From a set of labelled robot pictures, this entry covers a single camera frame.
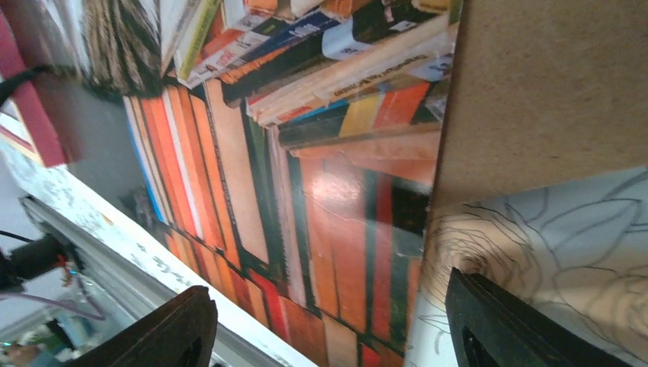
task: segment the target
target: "orange book spine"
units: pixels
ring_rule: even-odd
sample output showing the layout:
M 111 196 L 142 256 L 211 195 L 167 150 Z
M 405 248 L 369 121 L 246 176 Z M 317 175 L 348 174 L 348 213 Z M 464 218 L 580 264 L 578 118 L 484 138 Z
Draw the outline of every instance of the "orange book spine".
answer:
M 280 297 L 280 301 L 287 315 L 289 344 L 316 365 L 328 366 L 322 320 L 287 298 Z
M 380 343 L 375 343 L 375 348 L 381 357 L 381 367 L 401 367 L 403 365 L 403 357 L 392 349 Z
M 249 73 L 259 70 L 263 65 L 266 63 L 276 59 L 279 55 L 283 54 L 288 50 L 290 47 L 282 47 L 279 49 L 276 49 L 269 54 L 259 57 L 256 60 L 252 60 L 249 63 L 246 63 L 242 67 L 237 67 L 236 69 L 232 71 L 228 71 L 227 73 L 224 73 L 220 76 L 220 79 L 227 84 L 234 84 L 238 82 L 239 79 L 241 79 L 243 76 L 248 75 Z
M 222 292 L 221 275 L 219 266 L 216 264 L 215 254 L 207 247 L 200 245 L 198 242 L 193 242 L 194 249 L 196 250 L 196 257 L 201 267 L 205 269 L 202 278 L 210 283 L 219 292 Z
M 140 99 L 139 103 L 141 104 L 146 128 L 151 137 L 151 145 L 157 159 L 157 165 L 160 168 L 160 172 L 162 173 L 162 182 L 167 188 L 167 193 L 169 194 L 170 210 L 173 214 L 173 217 L 175 217 L 176 219 L 176 225 L 179 228 L 186 228 L 185 223 L 188 219 L 185 219 L 184 212 L 181 210 L 180 200 L 182 198 L 179 197 L 177 190 L 175 190 L 173 187 L 174 178 L 167 163 L 167 156 L 170 155 L 170 152 L 167 152 L 165 154 L 164 145 L 162 144 L 160 135 L 158 134 L 157 123 L 154 121 L 150 100 Z
M 253 281 L 245 279 L 248 286 L 248 293 L 250 294 L 250 301 L 252 302 L 252 309 L 254 310 L 254 318 L 257 319 L 263 326 L 269 328 L 270 324 L 267 320 L 267 311 L 265 308 L 264 293 Z
M 300 160 L 303 195 L 310 246 L 310 277 L 317 307 L 338 316 L 338 292 L 335 284 L 333 250 L 329 242 L 329 214 L 319 203 L 319 178 L 325 176 L 324 162 Z
M 398 159 L 352 158 L 351 162 L 357 167 L 382 172 L 394 177 L 401 177 L 426 186 L 432 186 L 432 182 L 434 181 L 436 160 L 405 161 Z
M 227 265 L 227 260 L 225 260 L 225 258 L 223 258 L 221 255 L 216 254 L 216 264 L 218 264 L 219 266 L 219 273 L 221 275 L 221 293 L 223 293 L 225 297 L 229 298 L 230 301 L 238 304 L 234 280 L 232 279 L 232 273 L 230 272 L 229 266 Z
M 376 249 L 374 250 L 374 304 L 371 308 L 371 332 L 390 340 L 391 323 L 391 179 L 378 175 L 376 195 Z
M 164 104 L 162 98 L 145 99 L 142 100 L 144 106 L 144 114 L 151 116 L 151 126 L 154 125 L 157 131 L 157 137 L 160 142 L 161 155 L 164 159 L 162 162 L 167 166 L 170 174 L 171 182 L 169 186 L 176 193 L 178 206 L 183 217 L 182 230 L 197 236 L 196 224 L 193 221 L 193 214 L 191 213 L 189 205 L 189 197 L 180 173 L 180 162 L 178 162 L 175 154 L 175 147 L 173 146 L 173 137 L 167 121 L 167 114 L 164 111 Z
M 254 271 L 249 271 L 250 278 L 258 284 L 263 292 L 267 305 L 268 320 L 270 322 L 271 330 L 277 334 L 283 341 L 288 342 L 288 325 L 286 322 L 287 315 L 281 306 L 281 296 L 277 286 L 268 279 L 260 276 Z
M 374 121 L 374 130 L 408 126 L 425 99 L 428 88 L 429 83 L 421 83 L 386 93 Z
M 245 283 L 245 279 L 243 279 L 241 275 L 238 275 L 234 269 L 228 269 L 232 277 L 232 283 L 234 284 L 234 293 L 238 300 L 238 306 L 256 318 L 256 315 L 254 315 L 254 306 L 252 306 L 252 299 L 250 297 L 250 292 L 248 291 L 248 285 Z
M 378 353 L 362 344 L 362 367 L 383 367 Z
M 168 102 L 171 104 L 170 109 L 175 116 L 178 138 L 180 139 L 184 163 L 186 164 L 190 186 L 195 199 L 203 239 L 209 247 L 220 247 L 218 246 L 220 233 L 217 232 L 216 228 L 218 220 L 207 183 L 207 173 L 203 163 L 203 153 L 200 149 L 196 119 L 193 116 L 189 93 L 186 88 L 169 87 L 165 97 L 168 97 Z
M 201 100 L 192 99 L 194 111 L 196 112 L 196 124 L 198 125 L 198 136 L 202 147 L 202 156 L 207 169 L 207 178 L 212 191 L 212 198 L 218 217 L 218 224 L 222 234 L 222 248 L 225 257 L 236 268 L 241 268 L 241 261 L 238 257 L 236 239 L 232 218 L 229 216 L 227 197 L 223 187 L 223 178 L 219 168 L 219 159 L 216 155 L 214 134 L 209 123 L 209 117 L 205 103 Z
M 196 260 L 196 254 L 193 252 L 193 247 L 191 246 L 191 241 L 185 237 L 181 237 L 180 241 L 180 253 L 184 253 L 186 258 L 185 264 L 193 270 L 194 273 L 200 275 L 201 269 L 198 266 L 198 261 Z
M 168 189 L 164 185 L 162 180 L 162 173 L 160 168 L 160 162 L 155 157 L 153 148 L 151 147 L 151 137 L 149 136 L 148 130 L 146 129 L 146 122 L 144 120 L 144 113 L 142 112 L 141 104 L 139 99 L 125 98 L 124 102 L 131 104 L 132 111 L 134 114 L 134 122 L 136 124 L 137 131 L 139 133 L 142 146 L 144 147 L 144 153 L 146 154 L 146 160 L 151 167 L 151 174 L 153 175 L 153 182 L 157 187 L 158 192 L 160 193 L 160 201 L 162 202 L 162 210 L 164 211 L 164 216 L 167 218 L 167 224 L 172 225 L 176 223 L 176 219 L 173 216 L 173 210 L 170 205 L 170 198 Z
M 333 251 L 340 318 L 364 333 L 367 326 L 367 223 L 365 172 L 344 158 L 324 163 L 329 193 L 343 200 L 325 203 L 329 216 L 328 240 Z

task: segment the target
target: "wire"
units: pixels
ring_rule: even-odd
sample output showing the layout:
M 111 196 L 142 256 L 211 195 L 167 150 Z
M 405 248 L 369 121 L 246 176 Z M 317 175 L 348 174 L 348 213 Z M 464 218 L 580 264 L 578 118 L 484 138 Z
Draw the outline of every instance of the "wire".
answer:
M 69 312 L 76 313 L 77 315 L 83 316 L 88 319 L 93 319 L 93 320 L 98 320 L 98 321 L 103 321 L 105 320 L 105 314 L 103 313 L 101 307 L 95 302 L 95 300 L 88 294 L 86 291 L 86 288 L 83 286 L 83 281 L 81 280 L 81 277 L 77 277 L 77 281 L 79 284 L 79 288 L 81 289 L 81 292 L 83 295 L 86 297 L 86 300 L 88 303 L 95 309 L 97 314 L 90 313 L 90 312 L 85 312 L 83 310 L 80 310 L 77 307 L 67 305 L 63 302 L 59 302 L 56 300 L 50 300 L 48 298 L 44 297 L 38 297 L 34 296 L 31 294 L 24 294 L 24 293 L 0 293 L 0 300 L 7 299 L 7 298 L 22 298 L 25 300 L 32 300 L 34 302 L 38 302 L 41 304 L 48 304 L 50 306 L 58 307 L 63 310 L 68 310 Z
M 10 237 L 10 238 L 12 238 L 12 239 L 20 240 L 20 241 L 22 241 L 22 242 L 32 242 L 32 241 L 33 241 L 33 240 L 31 240 L 31 239 L 28 239 L 27 237 L 23 237 L 23 236 L 21 236 L 21 235 L 16 235 L 16 234 L 14 234 L 14 233 L 7 232 L 7 231 L 3 231 L 3 230 L 1 230 L 1 229 L 0 229 L 0 235 L 5 235 L 5 236 Z

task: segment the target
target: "book spine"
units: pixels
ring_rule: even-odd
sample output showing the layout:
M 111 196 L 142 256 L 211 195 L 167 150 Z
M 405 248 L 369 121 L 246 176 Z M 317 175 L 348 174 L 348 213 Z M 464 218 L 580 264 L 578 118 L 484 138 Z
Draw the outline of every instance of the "book spine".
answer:
M 234 284 L 234 292 L 236 293 L 236 299 L 238 300 L 237 305 L 243 309 L 243 311 L 249 313 L 252 317 L 254 315 L 254 308 L 252 307 L 252 299 L 250 298 L 250 292 L 248 291 L 248 285 L 245 283 L 240 275 L 234 271 L 234 269 L 229 269 L 230 275 L 232 277 L 232 282 Z
M 196 257 L 202 263 L 202 268 L 205 269 L 202 278 L 220 292 L 222 289 L 222 281 L 215 254 L 207 247 L 196 243 Z
M 338 291 L 335 283 L 334 258 L 329 236 L 329 215 L 317 202 L 317 177 L 324 172 L 324 161 L 300 160 L 302 193 L 309 243 L 310 279 L 315 305 L 322 311 L 339 315 Z
M 366 134 L 371 130 L 384 94 L 376 94 L 351 102 L 340 128 L 340 138 Z
M 389 341 L 391 289 L 391 179 L 383 174 L 377 178 L 376 248 L 374 250 L 374 304 L 371 309 L 371 332 Z
M 180 16 L 178 24 L 173 30 L 171 39 L 169 40 L 169 48 L 164 51 L 162 55 L 162 67 L 160 68 L 160 75 L 163 76 L 167 72 L 167 68 L 173 59 L 173 54 L 176 52 L 178 41 L 184 35 L 192 16 L 196 13 L 196 9 L 200 4 L 200 0 L 186 0 L 183 8 L 183 13 Z
M 366 346 L 365 344 L 361 345 L 362 351 L 362 367 L 381 367 L 384 366 L 381 364 L 381 357 L 378 353 Z
M 124 97 L 123 102 L 124 107 L 126 108 L 126 117 L 128 118 L 128 130 L 131 133 L 131 142 L 133 144 L 133 148 L 135 149 L 136 155 L 138 156 L 140 167 L 144 172 L 144 182 L 146 184 L 148 195 L 151 198 L 153 211 L 155 212 L 157 220 L 162 223 L 168 224 L 169 221 L 167 220 L 167 215 L 164 212 L 162 197 L 154 180 L 153 168 L 151 167 L 151 162 L 149 161 L 144 149 L 144 142 L 142 141 L 142 137 L 138 129 L 138 122 L 135 119 L 133 105 L 128 97 Z
M 386 93 L 378 110 L 374 130 L 408 126 L 417 109 L 425 101 L 429 83 Z
M 170 195 L 171 211 L 176 218 L 176 224 L 178 228 L 191 232 L 193 227 L 191 224 L 192 218 L 189 204 L 186 203 L 186 194 L 184 193 L 182 178 L 180 177 L 180 169 L 172 164 L 173 162 L 177 163 L 177 160 L 174 156 L 173 142 L 171 141 L 170 134 L 168 134 L 168 137 L 163 138 L 164 133 L 160 126 L 162 124 L 155 119 L 153 107 L 151 106 L 152 101 L 150 99 L 141 99 L 139 102 L 142 107 L 148 133 L 151 136 L 151 143 L 157 162 L 160 165 L 162 180 Z
M 245 279 L 248 286 L 248 293 L 250 294 L 250 302 L 252 303 L 252 310 L 254 310 L 254 318 L 257 319 L 261 325 L 270 328 L 268 323 L 267 311 L 265 309 L 264 293 L 253 281 Z
M 207 2 L 207 5 L 202 10 L 200 15 L 200 20 L 196 31 L 191 37 L 190 48 L 187 51 L 186 55 L 181 59 L 181 68 L 177 71 L 178 80 L 187 80 L 191 74 L 191 70 L 196 65 L 196 58 L 200 53 L 200 49 L 203 48 L 203 42 L 207 37 L 207 32 L 209 26 L 214 20 L 216 11 L 219 8 L 220 0 L 203 0 Z
M 161 135 L 163 139 L 170 138 L 170 145 L 167 147 L 174 154 L 175 160 L 168 161 L 166 163 L 172 165 L 172 171 L 176 170 L 180 172 L 180 182 L 181 189 L 184 192 L 186 200 L 183 200 L 180 204 L 185 206 L 185 201 L 189 207 L 189 214 L 192 218 L 192 227 L 191 229 L 185 229 L 187 232 L 190 232 L 195 237 L 203 237 L 203 224 L 198 214 L 198 209 L 196 208 L 196 196 L 193 192 L 193 187 L 189 179 L 189 170 L 186 167 L 185 163 L 185 153 L 183 152 L 182 145 L 180 144 L 180 136 L 178 134 L 178 128 L 176 123 L 176 116 L 173 113 L 173 110 L 168 103 L 168 92 L 164 91 L 161 98 L 152 100 L 155 108 L 153 109 L 154 113 L 157 113 L 155 117 L 156 121 L 160 123 Z
M 280 48 L 292 47 L 308 37 L 333 28 L 338 24 L 340 24 L 340 21 L 318 8 L 265 41 L 261 46 L 245 54 L 241 61 L 247 63 Z
M 234 280 L 232 279 L 232 272 L 230 271 L 227 260 L 221 255 L 216 254 L 216 264 L 219 266 L 219 273 L 221 275 L 222 289 L 219 289 L 221 293 L 225 295 L 230 301 L 238 304 L 238 298 L 236 295 L 236 288 L 234 285 Z
M 193 217 L 193 223 L 196 228 L 195 233 L 192 232 L 196 237 L 198 238 L 204 238 L 204 233 L 203 233 L 203 220 L 201 213 L 198 209 L 198 200 L 200 198 L 199 192 L 196 192 L 196 189 L 199 189 L 195 184 L 195 181 L 192 180 L 192 169 L 191 167 L 187 167 L 187 162 L 191 163 L 191 156 L 189 151 L 185 151 L 183 149 L 183 144 L 181 142 L 181 137 L 180 137 L 180 126 L 184 125 L 185 123 L 188 123 L 188 121 L 185 121 L 185 117 L 183 116 L 183 113 L 181 110 L 177 111 L 178 113 L 174 113 L 173 108 L 170 103 L 169 99 L 169 91 L 165 90 L 162 93 L 162 108 L 164 109 L 165 115 L 167 117 L 166 121 L 168 124 L 168 130 L 170 132 L 171 140 L 173 142 L 173 151 L 175 152 L 176 155 L 176 162 L 178 169 L 180 170 L 180 177 L 182 178 L 182 184 L 184 187 L 184 191 L 186 193 L 186 201 L 189 204 L 189 209 L 191 212 L 191 216 Z
M 250 279 L 256 283 L 263 291 L 266 300 L 268 320 L 273 333 L 279 336 L 283 341 L 288 342 L 288 325 L 286 324 L 287 315 L 281 309 L 281 301 L 277 286 L 268 279 L 260 276 L 254 271 L 249 271 Z
M 268 13 L 259 13 L 253 20 L 245 22 L 247 30 L 238 27 L 241 32 L 238 38 L 209 55 L 194 69 L 194 73 L 207 80 L 228 72 L 230 67 L 242 66 L 246 62 L 242 59 L 245 54 L 288 27 L 287 22 Z
M 324 322 L 299 304 L 287 298 L 279 299 L 282 311 L 288 316 L 289 344 L 315 365 L 329 365 Z
M 277 216 L 281 239 L 285 252 L 285 268 L 289 281 L 290 299 L 303 307 L 306 306 L 306 288 L 303 281 L 303 270 L 300 258 L 300 247 L 297 240 L 295 207 L 293 205 L 292 182 L 286 152 L 279 146 L 279 131 L 275 128 L 268 132 L 269 156 L 274 197 L 277 203 Z
M 358 334 L 326 315 L 322 315 L 322 322 L 329 365 L 358 365 Z
M 153 174 L 153 179 L 155 186 L 160 192 L 160 198 L 162 199 L 162 207 L 164 209 L 165 216 L 167 217 L 167 224 L 177 226 L 178 218 L 173 214 L 173 200 L 171 199 L 171 193 L 167 188 L 167 184 L 164 182 L 165 173 L 163 172 L 163 167 L 159 162 L 159 159 L 156 157 L 153 145 L 153 138 L 150 135 L 150 132 L 147 130 L 146 121 L 144 120 L 144 112 L 142 111 L 141 104 L 139 99 L 131 97 L 130 103 L 133 106 L 133 113 L 135 116 L 135 121 L 137 122 L 138 131 L 141 136 L 141 140 L 144 146 L 144 151 L 146 153 L 147 161 L 151 166 L 151 173 Z
M 324 162 L 324 177 L 331 190 L 326 198 L 314 196 L 326 208 L 329 229 L 326 241 L 332 248 L 335 285 L 339 299 L 339 317 L 359 333 L 367 327 L 367 223 L 366 177 L 344 157 Z M 315 185 L 321 185 L 319 173 Z M 329 197 L 344 197 L 344 202 Z
M 214 121 L 215 116 L 206 108 L 202 100 L 192 99 L 192 105 L 199 118 L 198 136 L 200 146 L 202 147 L 202 156 L 205 161 L 209 186 L 212 191 L 213 204 L 216 209 L 218 226 L 222 234 L 221 248 L 225 252 L 227 259 L 237 268 L 241 268 L 241 262 L 238 256 L 237 240 L 235 236 L 235 224 L 232 222 L 229 207 L 225 194 L 225 184 L 221 174 L 221 164 L 219 162 L 218 152 L 215 146 Z
M 254 188 L 250 154 L 239 109 L 230 109 L 222 99 L 219 80 L 206 82 L 209 109 L 218 120 L 227 122 L 215 129 L 215 144 L 220 153 L 225 185 L 232 203 L 241 245 L 264 263 L 269 262 L 261 214 Z

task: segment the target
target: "red book spine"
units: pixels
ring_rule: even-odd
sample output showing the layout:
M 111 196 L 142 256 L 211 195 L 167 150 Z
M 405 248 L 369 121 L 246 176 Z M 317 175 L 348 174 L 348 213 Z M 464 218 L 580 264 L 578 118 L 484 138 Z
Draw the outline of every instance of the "red book spine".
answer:
M 366 345 L 362 345 L 362 367 L 381 367 L 381 357 Z
M 234 292 L 236 293 L 238 306 L 253 317 L 256 317 L 254 315 L 254 307 L 252 306 L 252 299 L 250 298 L 250 292 L 248 291 L 248 285 L 245 283 L 245 279 L 241 278 L 241 276 L 233 269 L 230 268 L 229 271 L 232 273 L 232 283 L 234 283 Z
M 371 331 L 382 340 L 390 340 L 391 298 L 391 179 L 379 174 L 377 179 L 376 249 L 374 305 Z
M 273 333 L 277 334 L 284 341 L 288 341 L 288 329 L 286 328 L 286 320 L 281 310 L 281 301 L 277 287 L 271 281 L 253 271 L 250 271 L 250 278 L 265 294 L 267 312 L 269 313 L 268 316 Z

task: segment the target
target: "rose sketch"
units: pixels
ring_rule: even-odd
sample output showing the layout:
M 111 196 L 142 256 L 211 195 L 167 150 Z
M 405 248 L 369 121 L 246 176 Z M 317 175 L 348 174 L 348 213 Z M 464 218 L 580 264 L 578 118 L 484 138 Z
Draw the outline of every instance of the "rose sketch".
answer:
M 554 279 L 562 300 L 591 333 L 584 335 L 586 339 L 615 355 L 625 352 L 648 361 L 646 270 L 646 266 L 625 272 L 573 268 Z
M 538 291 L 543 277 L 532 244 L 541 239 L 523 221 L 468 205 L 437 214 L 423 270 L 422 287 L 430 302 L 445 311 L 453 267 L 482 274 L 522 300 Z

